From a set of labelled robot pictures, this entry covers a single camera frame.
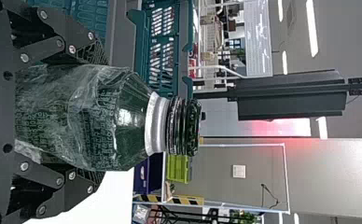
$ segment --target green crate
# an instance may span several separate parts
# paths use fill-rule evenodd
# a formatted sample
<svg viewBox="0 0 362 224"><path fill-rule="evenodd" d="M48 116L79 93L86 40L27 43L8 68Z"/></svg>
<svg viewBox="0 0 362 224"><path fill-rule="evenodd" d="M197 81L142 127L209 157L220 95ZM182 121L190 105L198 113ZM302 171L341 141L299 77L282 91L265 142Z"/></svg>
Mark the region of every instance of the green crate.
<svg viewBox="0 0 362 224"><path fill-rule="evenodd" d="M167 179L188 184L191 172L190 157L170 155L166 164Z"/></svg>

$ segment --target window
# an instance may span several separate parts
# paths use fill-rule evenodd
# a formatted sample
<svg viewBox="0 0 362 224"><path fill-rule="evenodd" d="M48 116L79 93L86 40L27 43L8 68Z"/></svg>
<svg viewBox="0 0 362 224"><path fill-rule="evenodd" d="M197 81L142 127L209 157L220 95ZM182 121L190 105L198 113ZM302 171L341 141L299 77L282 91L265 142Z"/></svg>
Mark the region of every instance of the window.
<svg viewBox="0 0 362 224"><path fill-rule="evenodd" d="M318 37L317 37L317 28L315 24L313 0L307 0L306 10L307 10L307 22L309 27L310 50L312 53L312 57L315 57L315 55L317 55L318 53Z"/></svg>
<svg viewBox="0 0 362 224"><path fill-rule="evenodd" d="M241 49L242 48L242 39L232 39L229 41L230 49Z"/></svg>

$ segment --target white panel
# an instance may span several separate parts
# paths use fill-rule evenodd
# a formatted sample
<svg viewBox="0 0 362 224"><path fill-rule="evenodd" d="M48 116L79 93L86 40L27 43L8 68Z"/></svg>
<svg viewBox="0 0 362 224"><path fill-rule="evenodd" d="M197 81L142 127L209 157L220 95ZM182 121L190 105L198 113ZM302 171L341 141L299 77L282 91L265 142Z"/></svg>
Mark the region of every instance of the white panel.
<svg viewBox="0 0 362 224"><path fill-rule="evenodd" d="M249 77L273 76L268 1L244 2L244 26L247 75Z"/></svg>

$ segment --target light switch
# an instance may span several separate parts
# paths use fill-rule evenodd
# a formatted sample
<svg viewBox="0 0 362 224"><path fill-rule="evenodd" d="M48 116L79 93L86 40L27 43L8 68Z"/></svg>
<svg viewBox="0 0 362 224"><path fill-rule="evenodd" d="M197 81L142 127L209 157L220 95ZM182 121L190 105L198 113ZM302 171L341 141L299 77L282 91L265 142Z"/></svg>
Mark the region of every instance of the light switch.
<svg viewBox="0 0 362 224"><path fill-rule="evenodd" d="M245 165L233 165L233 178L245 179Z"/></svg>

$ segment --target ceiling light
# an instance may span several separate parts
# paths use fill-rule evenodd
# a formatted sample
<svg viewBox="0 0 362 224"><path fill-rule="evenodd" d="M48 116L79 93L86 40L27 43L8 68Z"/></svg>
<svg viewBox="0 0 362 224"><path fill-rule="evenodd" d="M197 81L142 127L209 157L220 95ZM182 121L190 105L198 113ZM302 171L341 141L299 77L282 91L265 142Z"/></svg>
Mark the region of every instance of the ceiling light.
<svg viewBox="0 0 362 224"><path fill-rule="evenodd" d="M277 0L277 4L279 7L279 21L283 21L284 14L283 14L283 0Z"/></svg>
<svg viewBox="0 0 362 224"><path fill-rule="evenodd" d="M287 75L288 74L288 61L287 61L287 57L286 57L286 51L283 51L283 74Z"/></svg>
<svg viewBox="0 0 362 224"><path fill-rule="evenodd" d="M313 0L307 0L306 10L307 10L307 22L309 26L310 50L312 53L312 57L314 57L318 53L318 38L317 38L317 29L315 25Z"/></svg>
<svg viewBox="0 0 362 224"><path fill-rule="evenodd" d="M294 214L294 224L299 224L299 215L297 213Z"/></svg>
<svg viewBox="0 0 362 224"><path fill-rule="evenodd" d="M283 213L279 213L279 224L283 224Z"/></svg>
<svg viewBox="0 0 362 224"><path fill-rule="evenodd" d="M317 119L318 121L318 131L320 132L320 139L328 139L328 129L327 129L327 118L321 117Z"/></svg>

